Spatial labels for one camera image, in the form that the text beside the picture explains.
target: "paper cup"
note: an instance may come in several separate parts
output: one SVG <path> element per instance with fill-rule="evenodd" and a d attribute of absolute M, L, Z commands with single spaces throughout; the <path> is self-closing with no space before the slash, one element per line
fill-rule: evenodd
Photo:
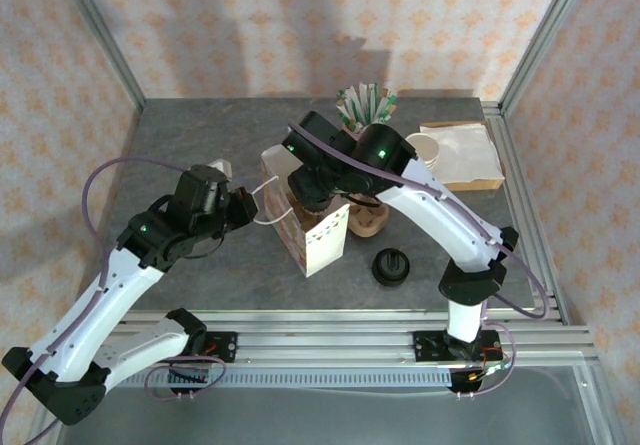
<path fill-rule="evenodd" d="M 424 133 L 413 133 L 406 140 L 416 149 L 416 153 L 424 160 L 427 167 L 433 167 L 440 152 L 438 142 Z"/>

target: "white cord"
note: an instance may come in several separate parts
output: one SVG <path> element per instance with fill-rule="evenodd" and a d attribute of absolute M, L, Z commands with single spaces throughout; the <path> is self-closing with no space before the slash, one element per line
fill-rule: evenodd
<path fill-rule="evenodd" d="M 273 225 L 274 223 L 278 223 L 280 220 L 282 220 L 284 217 L 286 217 L 287 215 L 289 215 L 289 213 L 291 213 L 293 211 L 293 207 L 290 207 L 289 210 L 287 210 L 286 212 L 284 212 L 282 215 L 280 215 L 278 218 L 274 218 L 273 220 L 269 220 L 268 222 L 263 222 L 262 220 L 254 220 L 253 223 L 257 223 L 258 225 Z"/>
<path fill-rule="evenodd" d="M 255 193 L 259 192 L 260 190 L 262 190 L 266 185 L 268 185 L 269 183 L 273 182 L 274 180 L 279 179 L 280 177 L 278 175 L 275 175 L 273 177 L 271 177 L 269 180 L 267 180 L 266 182 L 264 182 L 262 185 L 259 185 L 253 192 L 251 192 L 251 195 L 254 195 Z M 274 223 L 278 223 L 280 220 L 282 220 L 284 217 L 286 217 L 287 215 L 289 215 L 291 212 L 293 211 L 293 207 L 289 207 L 289 209 L 284 212 L 282 215 L 280 215 L 278 218 L 274 218 L 273 220 L 269 220 L 267 222 L 263 221 L 263 220 L 253 220 L 253 223 L 257 223 L 258 225 L 273 225 Z"/>
<path fill-rule="evenodd" d="M 271 182 L 273 182 L 274 180 L 278 180 L 280 177 L 278 175 L 275 175 L 273 177 L 271 177 L 269 180 L 267 180 L 266 182 L 264 182 L 262 185 L 258 185 L 258 187 L 256 187 L 256 189 L 251 192 L 251 195 L 255 195 L 257 192 L 259 192 L 260 190 L 262 190 L 265 186 L 269 185 Z"/>

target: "patterned wallpaper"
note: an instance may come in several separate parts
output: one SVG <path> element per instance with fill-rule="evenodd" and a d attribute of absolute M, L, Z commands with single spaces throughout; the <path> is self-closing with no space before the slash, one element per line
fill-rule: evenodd
<path fill-rule="evenodd" d="M 72 0 L 0 0 L 0 355 L 28 346 L 75 300 L 94 262 L 80 214 L 92 169 L 120 155 L 134 107 Z M 100 221 L 113 173 L 95 183 Z M 0 367 L 0 405 L 16 380 Z M 23 393 L 7 444 L 24 443 Z"/>
<path fill-rule="evenodd" d="M 96 0 L 148 97 L 499 100 L 551 0 Z"/>
<path fill-rule="evenodd" d="M 560 284 L 640 437 L 640 0 L 579 0 L 509 125 Z"/>

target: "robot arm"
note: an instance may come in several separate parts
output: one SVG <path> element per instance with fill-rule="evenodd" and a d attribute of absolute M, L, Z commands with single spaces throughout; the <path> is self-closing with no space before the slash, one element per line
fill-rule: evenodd
<path fill-rule="evenodd" d="M 481 304 L 499 290 L 506 270 L 500 263 L 504 257 L 469 217 L 482 224 L 491 240 L 507 248 L 513 249 L 517 233 L 482 222 L 437 181 L 415 150 L 385 125 L 371 125 L 357 142 L 315 112 L 294 128 L 297 130 L 283 144 L 302 166 L 288 177 L 288 183 L 306 209 L 322 211 L 337 194 L 376 197 L 413 220 L 449 253 L 452 259 L 439 287 L 449 300 L 442 345 L 462 360 L 476 356 Z M 324 145 L 319 147 L 314 140 Z M 391 178 L 428 183 L 440 195 L 434 197 L 348 165 L 332 150 Z M 133 373 L 173 356 L 202 351 L 206 327 L 183 309 L 170 312 L 152 329 L 114 344 L 103 342 L 136 300 L 177 260 L 187 257 L 197 242 L 222 240 L 226 233 L 253 220 L 257 213 L 253 197 L 243 188 L 229 192 L 226 185 L 226 175 L 212 167 L 196 165 L 184 172 L 173 195 L 160 198 L 129 221 L 109 257 L 104 288 L 99 288 L 96 278 L 47 336 L 30 349 L 15 347 L 5 355 L 2 364 L 21 380 L 59 334 L 86 313 L 96 293 L 100 294 L 97 306 L 26 383 L 63 423 L 73 425 L 82 420 L 109 390 Z M 447 206 L 447 201 L 458 206 Z"/>
<path fill-rule="evenodd" d="M 202 240 L 223 239 L 257 213 L 244 188 L 227 190 L 227 177 L 205 165 L 184 172 L 173 195 L 133 217 L 109 257 L 109 276 L 96 278 L 48 335 L 30 349 L 14 347 L 2 364 L 17 378 L 48 353 L 47 347 L 81 317 L 98 292 L 97 305 L 30 377 L 26 387 L 57 418 L 73 425 L 91 413 L 114 386 L 154 363 L 202 351 L 206 327 L 184 309 L 152 329 L 103 345 L 133 306 L 180 258 Z"/>
<path fill-rule="evenodd" d="M 433 176 L 414 148 L 386 125 L 370 125 L 358 141 L 315 112 L 291 127 L 283 145 L 302 166 L 289 176 L 288 183 L 303 207 L 322 211 L 335 195 L 375 197 L 410 218 L 449 253 L 451 260 L 439 286 L 449 301 L 445 345 L 457 348 L 461 358 L 473 356 L 482 302 L 499 291 L 506 274 L 500 263 L 504 255 L 490 241 L 513 250 L 517 232 L 481 220 Z M 381 175 L 427 184 L 438 193 L 432 195 Z M 486 235 L 472 220 L 481 224 Z"/>

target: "white paper bag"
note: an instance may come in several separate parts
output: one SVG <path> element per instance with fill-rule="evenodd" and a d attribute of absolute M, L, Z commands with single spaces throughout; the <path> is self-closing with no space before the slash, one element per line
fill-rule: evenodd
<path fill-rule="evenodd" d="M 287 195 L 292 196 L 292 193 L 287 177 L 300 165 L 300 160 L 282 145 L 262 152 L 264 179 L 280 177 L 267 184 L 264 189 L 265 212 L 269 220 L 282 216 L 291 207 Z M 331 205 L 319 218 L 321 221 L 308 231 L 303 228 L 306 219 L 300 214 L 300 209 L 294 207 L 294 211 L 274 224 L 274 227 L 305 277 L 310 277 L 342 256 L 349 221 L 349 202 L 334 197 Z"/>

